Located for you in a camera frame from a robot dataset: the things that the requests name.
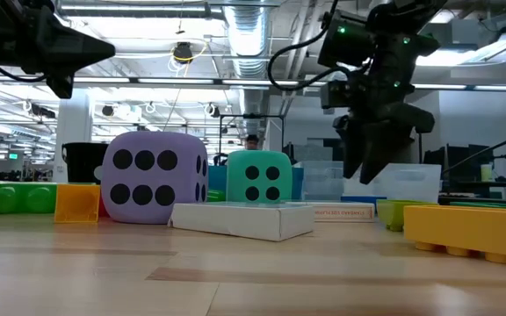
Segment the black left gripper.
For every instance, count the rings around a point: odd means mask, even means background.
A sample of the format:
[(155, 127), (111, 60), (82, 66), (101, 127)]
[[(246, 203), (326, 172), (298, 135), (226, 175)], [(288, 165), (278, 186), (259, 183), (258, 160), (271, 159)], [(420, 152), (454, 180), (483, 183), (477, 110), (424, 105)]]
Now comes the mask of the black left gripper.
[(58, 98), (72, 97), (78, 70), (115, 55), (114, 45), (62, 25), (54, 15), (53, 0), (0, 0), (0, 45), (18, 38), (28, 10), (40, 10), (37, 48), (41, 52), (69, 52), (51, 54), (44, 60), (46, 84)]

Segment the blue toy brick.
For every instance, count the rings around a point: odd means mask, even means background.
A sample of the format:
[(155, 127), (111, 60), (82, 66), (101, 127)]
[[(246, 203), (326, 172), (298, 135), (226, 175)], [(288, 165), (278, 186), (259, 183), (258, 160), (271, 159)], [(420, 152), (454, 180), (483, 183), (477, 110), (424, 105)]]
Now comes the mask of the blue toy brick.
[(376, 205), (378, 200), (386, 199), (386, 197), (383, 196), (375, 196), (375, 195), (369, 195), (369, 196), (355, 196), (355, 195), (348, 195), (348, 196), (341, 196), (341, 201), (345, 203), (367, 203), (367, 204), (373, 204)]

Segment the orange playing card box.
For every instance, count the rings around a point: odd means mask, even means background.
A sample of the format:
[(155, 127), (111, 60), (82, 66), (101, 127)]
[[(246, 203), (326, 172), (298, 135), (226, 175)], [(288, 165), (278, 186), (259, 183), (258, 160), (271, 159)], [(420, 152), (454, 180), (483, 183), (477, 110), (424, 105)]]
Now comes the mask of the orange playing card box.
[(311, 206), (316, 222), (370, 223), (375, 219), (375, 205), (359, 202), (291, 202)]

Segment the lime green toy brick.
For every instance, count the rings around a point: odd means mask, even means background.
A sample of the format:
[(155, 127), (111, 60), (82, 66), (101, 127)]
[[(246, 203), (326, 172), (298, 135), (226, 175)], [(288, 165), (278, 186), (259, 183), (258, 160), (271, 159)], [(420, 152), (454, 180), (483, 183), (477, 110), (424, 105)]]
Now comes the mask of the lime green toy brick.
[(380, 199), (377, 201), (377, 213), (387, 230), (402, 232), (404, 227), (403, 210), (407, 205), (431, 205), (431, 202), (399, 199)]

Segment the teal foam die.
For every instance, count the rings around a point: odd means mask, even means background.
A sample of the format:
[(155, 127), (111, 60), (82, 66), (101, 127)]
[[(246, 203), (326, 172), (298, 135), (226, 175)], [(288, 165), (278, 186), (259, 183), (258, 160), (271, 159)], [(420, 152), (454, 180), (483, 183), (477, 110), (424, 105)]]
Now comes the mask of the teal foam die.
[(277, 204), (292, 198), (293, 168), (286, 154), (242, 150), (228, 156), (229, 202)]

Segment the large yellow toy brick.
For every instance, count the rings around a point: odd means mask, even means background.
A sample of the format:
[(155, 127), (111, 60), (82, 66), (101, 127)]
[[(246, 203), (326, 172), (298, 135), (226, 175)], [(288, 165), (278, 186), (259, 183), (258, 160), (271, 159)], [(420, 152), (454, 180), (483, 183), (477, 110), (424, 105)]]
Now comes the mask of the large yellow toy brick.
[(506, 209), (410, 205), (403, 212), (404, 237), (416, 248), (506, 264)]

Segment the purple foam die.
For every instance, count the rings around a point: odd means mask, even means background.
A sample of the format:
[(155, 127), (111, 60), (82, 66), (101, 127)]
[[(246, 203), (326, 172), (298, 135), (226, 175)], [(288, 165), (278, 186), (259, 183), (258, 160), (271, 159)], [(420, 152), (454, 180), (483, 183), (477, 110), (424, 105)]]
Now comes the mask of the purple foam die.
[(101, 196), (118, 222), (165, 225), (175, 204), (207, 200), (206, 146), (190, 134), (122, 133), (108, 145), (102, 168)]

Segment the small yellow toy brick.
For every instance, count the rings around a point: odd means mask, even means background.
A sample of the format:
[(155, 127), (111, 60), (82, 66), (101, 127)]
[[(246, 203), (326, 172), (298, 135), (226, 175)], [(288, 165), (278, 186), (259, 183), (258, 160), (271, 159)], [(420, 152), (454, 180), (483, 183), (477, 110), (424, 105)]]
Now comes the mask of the small yellow toy brick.
[(99, 185), (58, 183), (54, 222), (97, 223), (99, 201)]

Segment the long green toy brick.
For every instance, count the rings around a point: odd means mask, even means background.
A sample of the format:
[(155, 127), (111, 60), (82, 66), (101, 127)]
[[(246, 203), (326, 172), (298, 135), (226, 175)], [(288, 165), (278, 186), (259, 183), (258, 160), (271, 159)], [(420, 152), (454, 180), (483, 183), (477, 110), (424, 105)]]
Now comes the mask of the long green toy brick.
[(55, 183), (0, 182), (0, 214), (54, 213)]

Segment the long ceiling light strip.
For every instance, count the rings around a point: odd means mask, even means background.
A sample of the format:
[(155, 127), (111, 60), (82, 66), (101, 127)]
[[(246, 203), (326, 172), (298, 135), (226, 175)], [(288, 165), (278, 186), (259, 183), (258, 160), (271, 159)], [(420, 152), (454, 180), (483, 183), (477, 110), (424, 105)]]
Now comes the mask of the long ceiling light strip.
[[(271, 88), (269, 80), (264, 79), (220, 79), (188, 77), (76, 77), (74, 85), (78, 87), (157, 87), (169, 89), (265, 89)], [(416, 90), (464, 90), (506, 92), (506, 85), (499, 84), (442, 84), (413, 83)]]

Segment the black bucket with eyes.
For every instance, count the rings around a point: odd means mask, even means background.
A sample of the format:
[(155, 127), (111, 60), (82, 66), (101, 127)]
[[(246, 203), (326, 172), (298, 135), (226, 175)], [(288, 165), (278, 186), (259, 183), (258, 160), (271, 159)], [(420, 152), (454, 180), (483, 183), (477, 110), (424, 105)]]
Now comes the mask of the black bucket with eyes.
[(69, 183), (101, 183), (106, 143), (70, 142), (61, 146)]

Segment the white cardboard box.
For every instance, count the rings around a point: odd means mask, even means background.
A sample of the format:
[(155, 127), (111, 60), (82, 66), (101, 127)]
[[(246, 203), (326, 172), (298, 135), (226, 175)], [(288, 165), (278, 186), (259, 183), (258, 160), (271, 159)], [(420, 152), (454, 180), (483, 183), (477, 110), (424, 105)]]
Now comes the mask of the white cardboard box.
[(262, 241), (284, 241), (312, 232), (314, 217), (314, 208), (310, 205), (176, 204), (168, 226)]

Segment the blue plastic bin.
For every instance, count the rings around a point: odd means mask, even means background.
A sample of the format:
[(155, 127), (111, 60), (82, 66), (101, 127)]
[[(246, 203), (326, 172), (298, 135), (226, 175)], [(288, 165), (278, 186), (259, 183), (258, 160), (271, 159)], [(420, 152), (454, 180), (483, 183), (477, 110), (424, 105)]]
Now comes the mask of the blue plastic bin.
[[(293, 188), (291, 200), (301, 200), (302, 184), (304, 177), (303, 168), (293, 168)], [(227, 167), (226, 166), (210, 166), (208, 178), (208, 190), (224, 190), (227, 186)]]

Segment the black aluminium table frame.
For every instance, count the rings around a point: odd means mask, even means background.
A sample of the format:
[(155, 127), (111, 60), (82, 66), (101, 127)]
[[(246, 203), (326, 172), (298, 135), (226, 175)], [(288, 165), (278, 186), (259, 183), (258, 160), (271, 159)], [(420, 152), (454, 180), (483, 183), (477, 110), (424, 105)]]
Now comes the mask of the black aluminium table frame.
[(453, 196), (453, 195), (439, 196), (437, 201), (440, 205), (449, 205), (451, 202), (506, 204), (506, 199), (482, 198), (482, 197), (461, 197), (461, 196)]

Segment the silver ventilation duct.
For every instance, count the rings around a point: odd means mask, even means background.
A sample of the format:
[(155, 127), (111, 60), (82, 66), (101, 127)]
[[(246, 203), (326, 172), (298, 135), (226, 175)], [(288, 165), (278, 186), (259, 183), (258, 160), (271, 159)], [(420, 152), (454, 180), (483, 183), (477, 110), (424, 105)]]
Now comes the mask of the silver ventilation duct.
[[(227, 36), (233, 68), (238, 79), (266, 79), (269, 35), (269, 9), (260, 6), (226, 6), (223, 8), (228, 24)], [(239, 91), (242, 114), (261, 114), (266, 110), (268, 91), (253, 89)], [(264, 118), (243, 118), (244, 135), (263, 133)]]

